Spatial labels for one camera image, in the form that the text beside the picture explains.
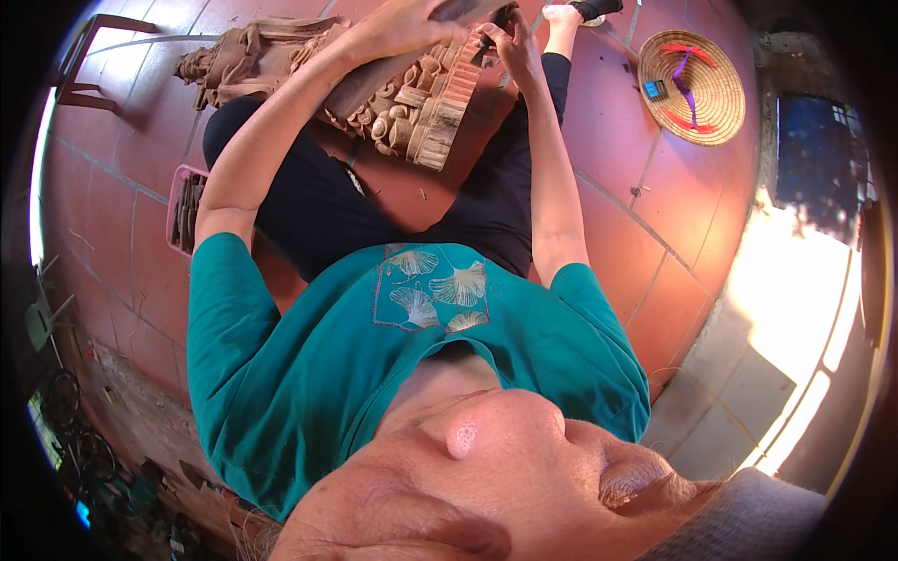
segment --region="nose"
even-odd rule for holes
[[[506,447],[520,451],[566,442],[561,410],[531,391],[490,391],[462,405],[445,433],[446,448],[456,460]]]

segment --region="foot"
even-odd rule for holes
[[[549,4],[542,7],[542,17],[549,22],[549,29],[563,29],[583,25],[583,15],[570,4]]]

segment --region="round woven basket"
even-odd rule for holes
[[[690,54],[680,77],[692,90],[695,98],[696,122],[703,132],[691,127],[689,103],[677,90],[673,74],[685,56],[684,52],[665,54],[661,47],[668,43],[682,43],[708,53],[717,67]],[[722,145],[735,136],[745,119],[745,95],[742,81],[724,51],[691,31],[661,31],[650,37],[639,51],[639,90],[652,116],[675,135],[703,146]],[[664,80],[667,94],[650,100],[641,84]],[[671,118],[667,111],[677,118]]]

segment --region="wooden stool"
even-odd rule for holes
[[[155,25],[150,22],[141,22],[140,20],[132,20],[131,18],[122,17],[120,15],[109,15],[107,13],[98,13],[91,16],[87,21],[75,42],[69,47],[66,58],[59,67],[57,80],[57,104],[59,105],[77,105],[80,107],[95,107],[101,110],[115,111],[118,104],[114,100],[93,97],[92,95],[84,95],[84,90],[95,90],[98,92],[100,86],[94,83],[78,83],[75,78],[87,56],[87,50],[91,47],[94,36],[101,27],[111,27],[119,30],[141,31],[143,33],[153,33],[159,31]]]

